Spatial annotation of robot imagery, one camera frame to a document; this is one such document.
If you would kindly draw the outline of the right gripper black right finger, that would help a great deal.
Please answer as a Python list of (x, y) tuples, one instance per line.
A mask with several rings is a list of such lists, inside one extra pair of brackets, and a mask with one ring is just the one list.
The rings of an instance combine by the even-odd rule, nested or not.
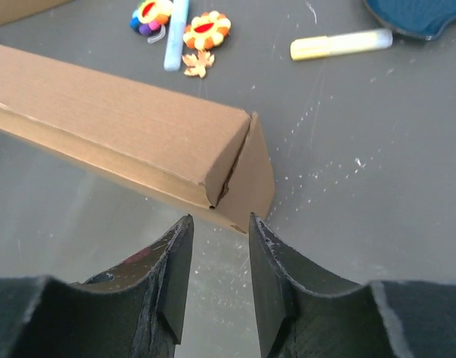
[(263, 357), (456, 357), (456, 282), (344, 279), (250, 217)]

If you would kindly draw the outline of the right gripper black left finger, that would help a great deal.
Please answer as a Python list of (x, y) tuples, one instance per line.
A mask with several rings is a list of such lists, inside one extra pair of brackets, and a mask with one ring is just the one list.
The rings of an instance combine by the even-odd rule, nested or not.
[(0, 357), (172, 357), (180, 344), (194, 221), (82, 283), (0, 277)]

